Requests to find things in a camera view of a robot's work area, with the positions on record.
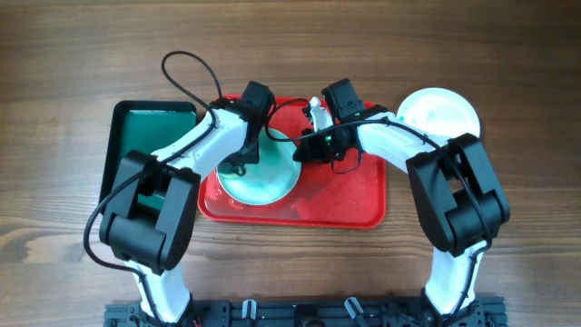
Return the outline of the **pale green plate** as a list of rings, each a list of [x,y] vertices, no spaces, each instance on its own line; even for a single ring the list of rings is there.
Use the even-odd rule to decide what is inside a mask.
[[[237,172],[226,167],[217,170],[224,191],[234,200],[248,205],[279,201],[291,192],[301,173],[301,163],[292,159],[297,150],[295,143],[273,141],[261,131],[258,146],[257,163],[247,163]]]

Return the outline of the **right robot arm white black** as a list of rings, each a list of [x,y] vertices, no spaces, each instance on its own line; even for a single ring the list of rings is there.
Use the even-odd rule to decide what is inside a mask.
[[[434,247],[423,290],[440,323],[451,323],[476,304],[473,284],[510,209],[478,134],[461,123],[464,98],[429,88],[437,99],[438,127],[422,130],[385,106],[366,106],[350,79],[325,87],[302,112],[311,127],[302,131],[293,155],[298,162],[333,164],[350,149],[377,156],[409,178],[420,226]]]

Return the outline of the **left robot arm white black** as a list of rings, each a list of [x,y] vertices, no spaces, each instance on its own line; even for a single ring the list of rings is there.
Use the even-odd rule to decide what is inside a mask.
[[[201,183],[216,168],[243,175],[259,160],[259,133],[275,103],[268,86],[249,82],[239,99],[219,97],[203,120],[152,154],[128,152],[111,191],[89,218],[100,218],[99,239],[131,273],[142,299],[129,307],[135,326],[196,322],[180,261],[192,238]]]

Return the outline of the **white plate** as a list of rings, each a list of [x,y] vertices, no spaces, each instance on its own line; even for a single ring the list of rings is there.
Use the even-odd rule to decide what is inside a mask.
[[[472,104],[445,88],[423,88],[410,94],[400,104],[397,118],[429,134],[450,138],[466,133],[481,135],[481,123]]]

